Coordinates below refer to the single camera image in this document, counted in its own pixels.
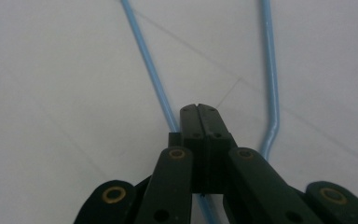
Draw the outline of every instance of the white surface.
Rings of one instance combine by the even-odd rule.
[[[257,2],[131,1],[176,115],[217,106],[253,148],[267,124]],[[358,1],[271,7],[271,164],[298,189],[329,180],[358,195]],[[104,181],[151,174],[168,131],[118,1],[0,1],[0,223],[73,222]]]

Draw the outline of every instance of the blue cable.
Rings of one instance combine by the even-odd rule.
[[[260,154],[269,160],[269,152],[278,134],[280,126],[277,67],[275,63],[274,34],[272,29],[271,8],[269,0],[262,1],[265,48],[267,58],[268,83],[268,129],[261,146]]]
[[[173,112],[171,110],[167,96],[165,95],[164,89],[162,88],[161,82],[159,81],[156,67],[153,64],[153,60],[152,60],[150,53],[147,49],[147,46],[146,46],[146,43],[142,36],[141,30],[139,29],[138,22],[136,21],[135,16],[133,15],[130,3],[128,0],[121,0],[121,3],[124,7],[126,14],[127,14],[127,18],[129,20],[131,29],[133,31],[133,35],[135,36],[136,42],[138,43],[139,50],[141,51],[142,56],[144,58],[145,65],[146,65],[147,71],[149,73],[149,76],[152,79],[153,86],[157,93],[159,103],[160,103],[162,110],[164,112],[164,115],[165,115],[165,119],[167,120],[168,125],[170,126],[171,132],[178,133],[179,126],[176,123],[176,120],[173,116]],[[207,197],[210,197],[210,196],[208,196],[208,195],[201,196],[200,194],[197,195],[201,212],[202,212],[205,220],[207,221],[207,223],[210,223],[210,224],[218,223],[217,215],[214,213],[214,210],[212,209],[212,207],[210,205],[210,201],[208,201]]]

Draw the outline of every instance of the blue wire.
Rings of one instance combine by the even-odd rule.
[[[130,3],[128,0],[121,0],[121,3],[124,7],[126,14],[127,14],[127,18],[129,20],[131,29],[133,31],[133,35],[135,36],[136,42],[138,43],[139,50],[141,51],[142,56],[144,58],[145,65],[146,65],[147,71],[149,73],[149,76],[152,79],[153,86],[157,93],[159,103],[160,103],[162,110],[164,112],[164,115],[165,115],[165,119],[167,120],[171,131],[173,133],[178,133],[179,126],[176,123],[176,120],[173,116],[173,112],[171,110],[167,96],[165,95],[164,89],[162,88],[161,82],[159,81],[156,67],[153,64],[153,60],[152,60],[150,53],[147,49],[147,46],[146,46],[146,43],[142,36],[141,30],[139,29],[138,22],[136,21],[135,16],[133,15]],[[202,212],[205,220],[207,221],[207,223],[210,223],[210,224],[218,223],[217,215],[214,213],[214,210],[212,209],[212,207],[210,205],[211,202],[208,201],[207,197],[210,197],[210,196],[208,196],[208,195],[201,196],[200,194],[197,195],[201,212]]]
[[[268,81],[268,130],[263,140],[260,153],[269,160],[269,152],[277,136],[280,126],[277,67],[275,63],[274,34],[272,29],[271,8],[269,0],[262,1],[263,23],[265,32],[265,48],[267,57]]]

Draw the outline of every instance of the bent blue cable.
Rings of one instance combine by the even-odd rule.
[[[167,120],[171,131],[174,133],[178,133],[179,126],[176,123],[167,96],[165,95],[164,89],[162,88],[161,82],[159,81],[156,67],[153,64],[153,60],[150,56],[149,50],[147,49],[141,30],[139,29],[138,22],[136,21],[135,16],[133,15],[130,3],[128,0],[121,0],[121,4],[124,7],[124,11],[126,12],[131,29],[133,31],[133,35],[135,36],[136,42],[138,43],[139,50],[141,51],[142,56],[144,58],[147,71],[149,73],[150,78],[152,79],[153,86],[157,93],[159,103],[165,115],[165,119]],[[200,194],[197,195],[198,202],[200,205],[200,210],[207,223],[210,224],[218,223],[217,215],[214,213],[214,210],[210,205],[210,201],[208,201],[206,197],[209,196],[201,196]]]
[[[267,59],[268,85],[268,129],[261,146],[260,154],[269,160],[269,152],[278,134],[280,126],[277,67],[275,63],[274,34],[272,29],[269,0],[262,1],[265,49]]]

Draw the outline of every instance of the black metal part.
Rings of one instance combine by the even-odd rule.
[[[189,223],[192,165],[187,148],[163,150],[134,223]]]
[[[228,152],[227,167],[255,223],[322,223],[256,151],[232,148]]]
[[[188,105],[154,173],[135,187],[102,184],[75,224],[190,223],[192,193],[223,193],[232,224],[358,223],[358,198],[348,190],[328,182],[306,193],[291,188],[256,151],[237,147],[215,108]]]
[[[320,181],[309,184],[305,195],[309,206],[324,223],[358,223],[358,198],[347,189]]]
[[[127,214],[135,199],[135,187],[127,182],[113,180],[101,184],[80,209],[75,224],[126,224]]]

